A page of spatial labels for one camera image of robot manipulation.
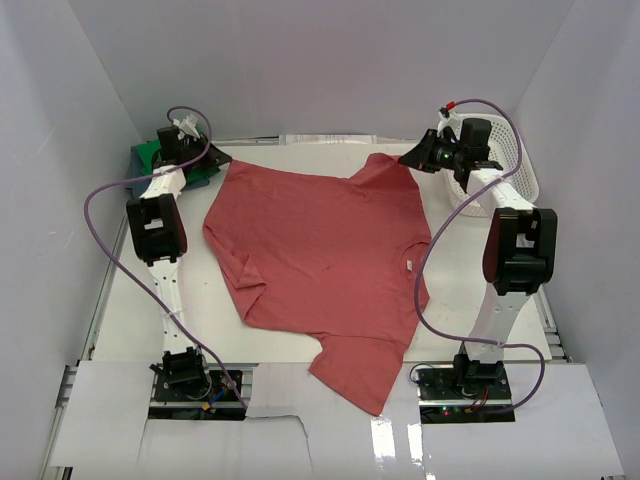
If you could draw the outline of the red t-shirt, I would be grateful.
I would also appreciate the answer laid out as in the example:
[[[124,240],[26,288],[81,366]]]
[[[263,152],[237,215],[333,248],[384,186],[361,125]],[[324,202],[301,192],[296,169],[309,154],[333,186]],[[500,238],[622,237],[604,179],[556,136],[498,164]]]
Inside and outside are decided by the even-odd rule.
[[[347,178],[235,160],[203,222],[241,320],[321,346],[310,373],[379,415],[429,293],[419,187],[385,153]]]

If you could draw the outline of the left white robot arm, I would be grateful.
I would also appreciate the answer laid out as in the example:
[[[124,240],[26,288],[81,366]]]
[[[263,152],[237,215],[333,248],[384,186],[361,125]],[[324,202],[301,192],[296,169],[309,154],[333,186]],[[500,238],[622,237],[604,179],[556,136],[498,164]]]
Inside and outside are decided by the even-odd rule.
[[[154,294],[161,301],[162,364],[156,367],[167,387],[199,401],[212,389],[211,374],[202,350],[184,332],[186,327],[180,276],[188,242],[177,206],[187,184],[188,163],[199,156],[216,167],[230,157],[218,150],[207,153],[207,136],[193,120],[175,120],[157,131],[159,150],[152,156],[154,178],[146,190],[126,205],[134,251],[148,268]]]

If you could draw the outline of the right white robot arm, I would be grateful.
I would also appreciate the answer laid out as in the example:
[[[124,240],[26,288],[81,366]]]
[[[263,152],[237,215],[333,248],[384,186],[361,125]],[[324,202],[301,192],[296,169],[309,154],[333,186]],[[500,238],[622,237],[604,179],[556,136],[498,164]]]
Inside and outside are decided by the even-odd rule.
[[[530,296],[553,275],[558,217],[539,209],[509,182],[509,172],[491,159],[492,124],[477,117],[456,123],[441,112],[435,129],[400,157],[400,164],[427,173],[443,169],[490,217],[482,258],[485,295],[471,332],[461,340],[450,374],[442,378],[461,397],[485,395],[506,383],[504,352]]]

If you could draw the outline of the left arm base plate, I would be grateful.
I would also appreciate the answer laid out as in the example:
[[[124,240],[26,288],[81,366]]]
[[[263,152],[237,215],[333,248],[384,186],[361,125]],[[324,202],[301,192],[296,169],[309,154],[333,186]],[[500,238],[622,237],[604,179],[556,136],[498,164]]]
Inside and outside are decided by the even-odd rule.
[[[154,372],[148,418],[175,421],[243,421],[245,408],[241,405],[232,385],[245,404],[249,403],[255,365],[232,364],[227,379],[221,369],[210,365],[209,379],[203,383],[171,386],[161,373],[159,364],[152,364]]]

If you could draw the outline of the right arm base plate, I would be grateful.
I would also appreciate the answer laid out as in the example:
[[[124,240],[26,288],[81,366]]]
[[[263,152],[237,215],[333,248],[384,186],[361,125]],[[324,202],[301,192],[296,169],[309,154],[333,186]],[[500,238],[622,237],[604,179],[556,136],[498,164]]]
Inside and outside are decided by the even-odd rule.
[[[409,371],[417,387],[422,425],[512,423],[512,392],[506,371],[495,380],[463,383],[453,364],[418,363]]]

